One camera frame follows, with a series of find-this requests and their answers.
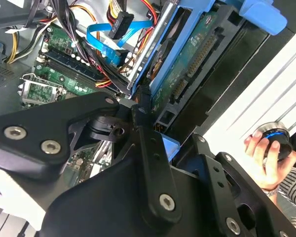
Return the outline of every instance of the blue plastic latch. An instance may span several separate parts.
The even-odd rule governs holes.
[[[180,150],[180,144],[178,141],[164,135],[161,133],[164,148],[166,149],[168,161],[171,161],[173,157],[178,153]]]
[[[277,35],[286,27],[287,20],[272,3],[272,0],[244,0],[239,15],[271,35]]]

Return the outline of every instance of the cable bundle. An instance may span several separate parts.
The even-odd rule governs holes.
[[[64,28],[67,35],[71,38],[75,44],[80,57],[85,61],[93,65],[95,69],[99,70],[105,76],[102,81],[96,83],[97,86],[103,87],[113,83],[124,94],[129,94],[127,89],[128,81],[122,76],[115,68],[111,67],[101,57],[100,53],[96,53],[93,48],[88,45],[85,39],[81,38],[76,33],[75,17],[71,11],[66,0],[50,0],[55,14]]]

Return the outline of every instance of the motherboard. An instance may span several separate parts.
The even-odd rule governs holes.
[[[24,109],[96,91],[120,96],[114,86],[96,87],[94,79],[99,77],[102,75],[79,57],[63,29],[51,25],[43,36],[32,73],[22,76],[23,83],[19,86],[18,93]],[[96,151],[97,147],[79,151],[67,161],[63,176],[68,187],[73,187],[94,175],[93,169],[97,173],[109,167],[110,161],[107,156],[95,160]]]

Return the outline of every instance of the white wire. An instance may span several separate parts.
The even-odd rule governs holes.
[[[48,24],[46,24],[46,25],[44,26],[44,28],[42,28],[42,29],[39,31],[39,33],[37,34],[37,38],[35,39],[34,44],[32,45],[32,47],[30,48],[30,50],[29,50],[27,53],[23,54],[23,55],[20,56],[20,57],[17,57],[17,58],[15,58],[15,59],[13,59],[10,63],[14,63],[15,61],[19,60],[20,58],[23,58],[23,57],[29,55],[29,54],[33,51],[33,49],[35,48],[35,46],[37,45],[37,43],[38,43],[38,41],[39,41],[39,39],[40,39],[40,37],[41,37],[41,34],[46,30],[47,27],[50,26],[50,24],[51,24],[51,22],[48,23]]]

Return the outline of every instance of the hand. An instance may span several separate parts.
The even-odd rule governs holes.
[[[280,143],[274,141],[267,154],[264,167],[264,153],[269,144],[269,140],[267,138],[260,140],[261,137],[262,133],[257,132],[254,136],[249,136],[245,140],[245,153],[253,158],[250,167],[245,169],[260,188],[271,191],[274,190],[291,171],[293,165],[296,163],[296,152],[292,151],[286,159],[278,163],[277,159],[280,151]]]

